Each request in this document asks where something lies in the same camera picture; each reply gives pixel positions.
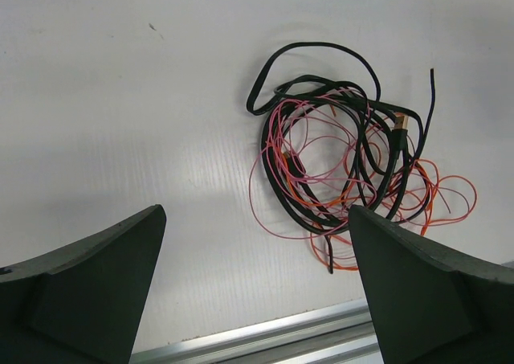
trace gold connector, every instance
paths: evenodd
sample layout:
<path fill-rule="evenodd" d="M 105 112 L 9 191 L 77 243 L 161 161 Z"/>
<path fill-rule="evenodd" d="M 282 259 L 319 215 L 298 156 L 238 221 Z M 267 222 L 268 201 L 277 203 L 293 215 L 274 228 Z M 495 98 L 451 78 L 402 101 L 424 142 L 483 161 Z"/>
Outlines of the gold connector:
<path fill-rule="evenodd" d="M 407 115 L 403 115 L 402 113 L 397 113 L 396 119 L 394 120 L 394 128 L 393 129 L 407 129 L 408 121 L 409 121 L 409 117 Z"/>

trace white surface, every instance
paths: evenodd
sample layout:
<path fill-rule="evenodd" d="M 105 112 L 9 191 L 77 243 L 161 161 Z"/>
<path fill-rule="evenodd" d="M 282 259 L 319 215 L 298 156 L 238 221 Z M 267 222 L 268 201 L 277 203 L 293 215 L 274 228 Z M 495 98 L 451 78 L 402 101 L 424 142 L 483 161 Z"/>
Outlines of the white surface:
<path fill-rule="evenodd" d="M 426 115 L 425 156 L 479 190 L 464 223 L 428 235 L 512 260 L 514 0 L 0 0 L 0 266 L 156 202 L 168 214 L 135 351 L 363 296 L 306 244 L 255 223 L 247 175 L 262 119 L 245 100 L 285 43 L 327 40 L 375 68 L 383 100 Z M 157 29 L 152 30 L 149 23 Z M 288 55 L 269 88 L 314 72 L 371 80 L 355 60 Z M 258 174 L 274 229 L 298 230 Z"/>

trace black cable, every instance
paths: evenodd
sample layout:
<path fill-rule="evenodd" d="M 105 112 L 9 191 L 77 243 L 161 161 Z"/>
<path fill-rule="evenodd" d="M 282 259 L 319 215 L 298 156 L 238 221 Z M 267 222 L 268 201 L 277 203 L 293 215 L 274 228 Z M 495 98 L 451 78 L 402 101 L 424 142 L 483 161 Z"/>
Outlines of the black cable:
<path fill-rule="evenodd" d="M 269 71 L 271 70 L 271 66 L 273 63 L 281 56 L 283 53 L 298 47 L 329 47 L 333 49 L 337 49 L 339 51 L 343 51 L 347 53 L 357 60 L 359 60 L 364 67 L 368 70 L 368 73 L 371 75 L 373 82 L 375 84 L 375 92 L 376 99 L 369 100 L 364 89 L 362 89 L 358 84 L 355 84 L 351 81 L 333 81 L 329 79 L 325 79 L 320 76 L 315 75 L 303 75 L 299 76 L 294 80 L 288 81 L 284 84 L 279 85 L 275 89 L 275 95 L 263 106 L 260 108 L 255 108 L 255 101 L 259 96 L 264 82 L 267 78 Z M 296 84 L 302 83 L 310 83 L 317 84 L 318 87 L 310 92 L 303 92 L 298 94 L 290 94 L 288 93 L 290 88 Z M 386 215 L 387 219 L 392 219 L 398 211 L 402 203 L 402 199 L 406 192 L 407 181 L 409 178 L 410 171 L 413 167 L 415 167 L 416 161 L 421 157 L 421 153 L 423 147 L 426 142 L 426 137 L 428 134 L 428 129 L 430 127 L 430 121 L 432 118 L 432 114 L 434 111 L 435 105 L 435 87 L 434 87 L 434 69 L 430 70 L 430 85 L 432 91 L 432 101 L 430 104 L 430 111 L 428 113 L 428 117 L 426 119 L 425 127 L 423 127 L 422 120 L 419 115 L 408 109 L 399 107 L 393 104 L 387 104 L 380 101 L 381 95 L 381 86 L 378 81 L 377 75 L 374 70 L 371 68 L 369 63 L 355 51 L 348 49 L 347 47 L 343 47 L 334 43 L 324 43 L 324 42 L 302 42 L 302 43 L 293 43 L 289 44 L 285 47 L 282 47 L 277 52 L 275 52 L 268 61 L 264 64 L 263 69 L 257 76 L 257 79 L 254 83 L 253 88 L 250 91 L 250 95 L 247 99 L 247 110 L 253 115 L 263 115 L 265 113 L 269 113 L 267 120 L 264 124 L 262 135 L 261 135 L 261 150 L 263 151 L 262 160 L 264 170 L 266 172 L 267 178 L 271 184 L 272 189 L 275 191 L 275 194 L 284 207 L 285 211 L 304 229 L 318 234 L 324 235 L 324 238 L 328 245 L 328 256 L 329 256 L 329 266 L 328 269 L 332 273 L 333 272 L 333 252 L 332 252 L 332 244 L 330 242 L 330 236 L 340 234 L 344 231 L 348 230 L 348 224 L 343 225 L 340 219 L 336 216 L 331 215 L 323 205 L 317 204 L 319 200 L 316 198 L 314 193 L 311 191 L 310 187 L 306 183 L 300 183 L 300 187 L 304 191 L 304 193 L 309 197 L 312 203 L 315 205 L 316 209 L 320 212 L 320 214 L 316 214 L 314 211 L 310 210 L 308 207 L 302 205 L 300 202 L 296 201 L 292 196 L 285 194 L 284 191 L 291 188 L 290 186 L 286 186 L 285 176 L 281 174 L 276 167 L 275 154 L 268 146 L 267 139 L 271 134 L 272 137 L 279 132 L 279 122 L 277 120 L 273 120 L 273 124 L 270 127 L 271 121 L 271 112 L 273 112 L 276 108 L 280 107 L 280 116 L 282 117 L 281 122 L 288 121 L 288 118 L 295 114 L 298 116 L 297 104 L 293 101 L 289 100 L 304 100 L 308 102 L 308 107 L 304 109 L 304 111 L 299 115 L 299 117 L 305 116 L 310 112 L 314 111 L 316 108 L 319 108 L 323 105 L 327 105 L 327 100 L 323 98 L 319 98 L 319 96 L 323 96 L 328 92 L 339 90 L 341 88 L 352 89 L 355 92 L 351 94 L 344 92 L 337 92 L 331 94 L 330 105 L 334 108 L 338 108 L 343 113 L 345 113 L 352 122 L 355 124 L 357 128 L 357 140 L 355 144 L 355 156 L 352 161 L 351 168 L 349 170 L 348 178 L 352 179 L 361 179 L 368 184 L 372 184 L 368 172 L 365 169 L 366 163 L 369 164 L 373 171 L 382 176 L 382 180 L 379 186 L 376 187 L 376 197 L 371 201 L 366 200 L 365 197 L 365 187 L 363 187 L 360 183 L 357 184 L 358 192 L 361 201 L 367 206 L 370 210 L 376 210 L 381 202 L 385 198 L 395 197 L 394 202 L 390 208 L 389 213 Z M 409 149 L 406 141 L 406 128 L 405 127 L 396 127 L 391 129 L 389 125 L 386 123 L 385 118 L 389 118 L 392 121 L 398 122 L 398 115 L 400 117 L 410 117 L 414 119 L 418 126 L 418 144 L 414 153 L 409 153 Z M 293 119 L 290 121 L 288 125 L 284 124 L 280 127 L 280 132 L 285 136 L 290 129 L 299 121 L 299 119 Z M 381 132 L 385 136 L 385 140 L 389 145 L 389 157 L 387 159 L 387 166 L 383 170 L 377 163 L 377 160 L 374 158 L 368 140 L 366 138 L 366 131 L 369 127 L 376 125 Z M 361 159 L 361 151 L 364 150 L 365 162 Z M 402 156 L 402 167 L 400 170 L 396 170 L 397 161 Z M 288 159 L 288 168 L 292 174 L 296 173 L 296 176 L 302 177 L 303 166 L 301 165 L 300 160 L 294 155 Z M 274 175 L 281 175 L 282 178 L 275 178 Z M 390 191 L 390 185 L 392 178 L 399 175 L 398 180 L 395 182 L 395 186 L 393 191 Z M 346 182 L 342 188 L 341 195 L 345 194 L 347 189 L 349 188 L 349 183 Z M 298 195 L 298 192 L 294 187 L 292 187 L 295 194 Z M 405 219 L 402 222 L 407 220 L 411 220 L 420 215 L 427 207 L 430 202 L 430 190 L 429 194 L 427 194 L 421 208 L 411 215 L 408 219 Z"/>

